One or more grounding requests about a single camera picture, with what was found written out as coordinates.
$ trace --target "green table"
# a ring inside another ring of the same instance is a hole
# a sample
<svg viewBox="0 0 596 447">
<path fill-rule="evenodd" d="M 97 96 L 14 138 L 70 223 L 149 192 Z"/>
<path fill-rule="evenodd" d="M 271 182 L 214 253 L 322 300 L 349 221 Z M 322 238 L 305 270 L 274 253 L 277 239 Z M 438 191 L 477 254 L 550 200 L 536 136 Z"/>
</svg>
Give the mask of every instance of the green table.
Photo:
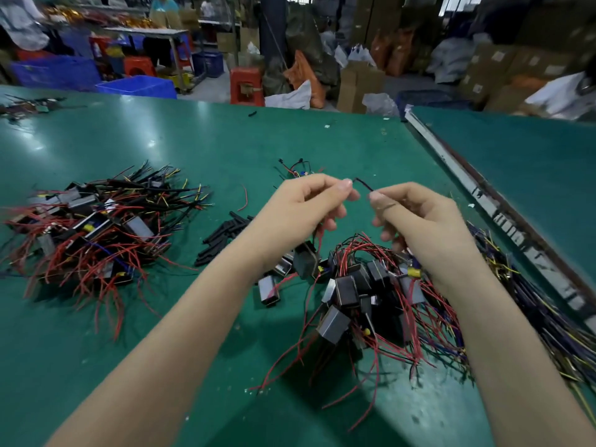
<svg viewBox="0 0 596 447">
<path fill-rule="evenodd" d="M 114 175 L 149 159 L 156 167 L 181 167 L 190 185 L 214 190 L 215 206 L 198 213 L 177 233 L 168 257 L 192 265 L 201 239 L 249 205 L 257 214 L 280 182 L 277 160 L 310 160 L 339 178 L 360 177 L 373 187 L 415 180 L 453 194 L 464 216 L 486 224 L 466 196 L 398 120 L 333 112 L 291 111 L 82 93 L 2 87 L 20 97 L 67 95 L 64 109 L 37 115 L 18 126 L 0 120 L 3 172 L 1 206 L 23 205 L 32 189 L 61 189 Z M 364 198 L 349 204 L 349 217 L 325 235 L 327 251 L 356 231 L 377 235 Z M 8 229 L 1 229 L 8 236 Z M 153 307 L 166 312 L 194 279 L 191 272 L 155 266 L 147 291 Z M 145 336 L 157 319 L 133 298 L 122 339 L 113 343 L 105 319 L 93 330 L 93 310 L 75 313 L 69 302 L 33 303 L 21 298 L 25 280 L 5 278 L 0 303 L 0 439 L 4 446 L 38 446 Z M 302 326 L 306 283 L 282 291 L 265 309 L 249 295 L 188 414 L 180 446 L 259 445 L 492 446 L 480 396 L 473 384 L 435 361 L 409 369 L 385 360 L 377 404 L 353 433 L 347 429 L 366 410 L 370 386 L 346 402 L 320 408 L 354 385 L 347 358 L 339 355 L 312 388 L 309 368 L 297 367 L 262 395 L 246 389 L 263 379 L 273 362 L 296 342 Z M 315 301 L 310 304 L 315 308 Z M 357 366 L 368 370 L 371 352 Z"/>
</svg>

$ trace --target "fingernail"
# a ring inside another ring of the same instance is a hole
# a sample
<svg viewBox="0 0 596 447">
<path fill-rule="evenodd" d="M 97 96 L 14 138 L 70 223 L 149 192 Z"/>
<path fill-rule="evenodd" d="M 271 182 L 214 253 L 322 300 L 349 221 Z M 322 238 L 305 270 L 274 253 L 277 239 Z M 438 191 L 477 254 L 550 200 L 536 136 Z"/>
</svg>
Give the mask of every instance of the fingernail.
<svg viewBox="0 0 596 447">
<path fill-rule="evenodd" d="M 349 189 L 352 189 L 352 181 L 350 179 L 343 179 L 341 182 L 337 184 L 337 186 L 339 187 L 339 189 L 347 191 Z"/>
<path fill-rule="evenodd" d="M 370 199 L 371 202 L 376 202 L 376 201 L 380 201 L 383 198 L 383 195 L 381 193 L 379 193 L 378 191 L 371 191 L 368 194 L 368 198 Z"/>
</svg>

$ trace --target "person in blue shirt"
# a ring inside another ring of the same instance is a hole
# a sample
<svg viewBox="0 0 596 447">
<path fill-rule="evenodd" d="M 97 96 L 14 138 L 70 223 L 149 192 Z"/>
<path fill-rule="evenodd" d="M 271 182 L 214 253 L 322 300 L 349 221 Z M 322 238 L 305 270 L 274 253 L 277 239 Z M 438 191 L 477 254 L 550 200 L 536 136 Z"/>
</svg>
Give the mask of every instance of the person in blue shirt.
<svg viewBox="0 0 596 447">
<path fill-rule="evenodd" d="M 178 5 L 174 0 L 153 0 L 151 3 L 151 11 L 149 18 L 158 25 L 165 26 L 171 29 L 180 29 L 182 22 L 178 15 Z M 168 71 L 172 69 L 172 48 L 167 39 L 158 39 L 153 37 L 145 37 L 143 40 L 143 49 L 147 56 L 151 58 L 153 65 L 157 63 L 167 67 Z"/>
</svg>

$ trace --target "hand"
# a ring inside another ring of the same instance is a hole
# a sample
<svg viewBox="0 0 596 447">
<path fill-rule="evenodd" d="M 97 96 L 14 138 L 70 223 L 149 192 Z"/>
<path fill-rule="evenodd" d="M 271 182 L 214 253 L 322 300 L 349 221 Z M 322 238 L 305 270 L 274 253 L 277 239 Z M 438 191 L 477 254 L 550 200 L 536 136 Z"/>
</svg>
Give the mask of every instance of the hand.
<svg viewBox="0 0 596 447">
<path fill-rule="evenodd" d="M 393 241 L 396 252 L 408 246 L 441 290 L 488 270 L 452 199 L 413 182 L 373 191 L 369 199 L 372 224 L 383 226 L 381 240 Z"/>
<path fill-rule="evenodd" d="M 347 214 L 343 202 L 359 197 L 350 179 L 311 174 L 286 180 L 244 230 L 242 241 L 257 252 L 267 271 L 315 230 L 334 231 L 336 219 Z"/>
</svg>

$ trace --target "person's right hand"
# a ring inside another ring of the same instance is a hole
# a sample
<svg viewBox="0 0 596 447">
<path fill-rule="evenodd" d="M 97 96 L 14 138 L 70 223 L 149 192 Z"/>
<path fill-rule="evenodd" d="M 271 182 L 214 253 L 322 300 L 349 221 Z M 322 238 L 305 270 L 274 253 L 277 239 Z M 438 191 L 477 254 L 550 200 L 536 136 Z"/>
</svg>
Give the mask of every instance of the person's right hand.
<svg viewBox="0 0 596 447">
<path fill-rule="evenodd" d="M 488 270 L 452 199 L 413 182 L 381 188 L 368 197 L 376 212 L 372 224 L 383 227 L 381 240 L 393 241 L 396 252 L 407 244 L 440 290 Z"/>
</svg>

